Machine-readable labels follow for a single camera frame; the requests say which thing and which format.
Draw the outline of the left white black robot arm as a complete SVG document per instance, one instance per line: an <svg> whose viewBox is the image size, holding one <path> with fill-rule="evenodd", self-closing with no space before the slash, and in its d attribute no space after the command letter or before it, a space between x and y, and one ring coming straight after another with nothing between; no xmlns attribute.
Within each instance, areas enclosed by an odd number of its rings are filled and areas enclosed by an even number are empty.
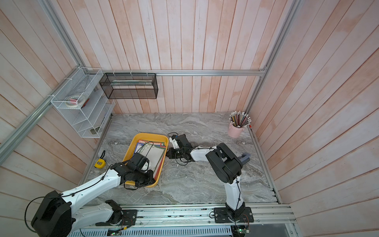
<svg viewBox="0 0 379 237"><path fill-rule="evenodd" d="M112 199L94 207L85 205L127 181L133 181L136 188L153 184L154 172L149 166L147 157L135 153L130 160L109 166L105 173L76 188L48 193L41 198L42 202L27 228L40 237L66 237L92 224L125 224L126 215Z"/></svg>

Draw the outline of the green floral stationery paper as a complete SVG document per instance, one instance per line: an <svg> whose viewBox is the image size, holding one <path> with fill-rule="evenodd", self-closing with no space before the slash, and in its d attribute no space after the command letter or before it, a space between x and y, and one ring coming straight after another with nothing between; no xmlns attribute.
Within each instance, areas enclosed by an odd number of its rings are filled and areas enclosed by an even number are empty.
<svg viewBox="0 0 379 237"><path fill-rule="evenodd" d="M149 161L145 162L141 168L143 171L152 170L155 171L158 167L160 160L164 155L166 147L159 145L153 145L152 143L138 143L135 149L135 153L139 153L146 157Z"/></svg>

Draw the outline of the yellow plastic storage tray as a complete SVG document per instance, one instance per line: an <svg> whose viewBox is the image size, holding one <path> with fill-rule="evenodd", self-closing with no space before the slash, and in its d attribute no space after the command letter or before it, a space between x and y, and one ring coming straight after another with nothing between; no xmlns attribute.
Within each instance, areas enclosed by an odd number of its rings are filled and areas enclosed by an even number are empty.
<svg viewBox="0 0 379 237"><path fill-rule="evenodd" d="M163 168L169 139L164 135L151 133L138 133L134 136L124 163L132 160L132 170L147 176L146 181L126 181L126 185L137 188L152 188L157 185Z"/></svg>

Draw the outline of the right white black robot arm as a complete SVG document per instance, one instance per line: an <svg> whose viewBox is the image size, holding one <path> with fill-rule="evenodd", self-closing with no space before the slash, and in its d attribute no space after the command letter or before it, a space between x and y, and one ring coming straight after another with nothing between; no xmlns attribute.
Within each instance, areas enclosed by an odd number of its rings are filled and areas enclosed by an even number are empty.
<svg viewBox="0 0 379 237"><path fill-rule="evenodd" d="M242 168L250 161L250 154L244 153L237 157L224 143L214 147L194 147L187 137L173 133L169 137L172 147L166 152L169 159L178 161L185 166L194 162L209 162L215 174L224 183L227 200L225 207L213 209L216 223L246 223L254 222L251 208L247 207L241 192L240 177Z"/></svg>

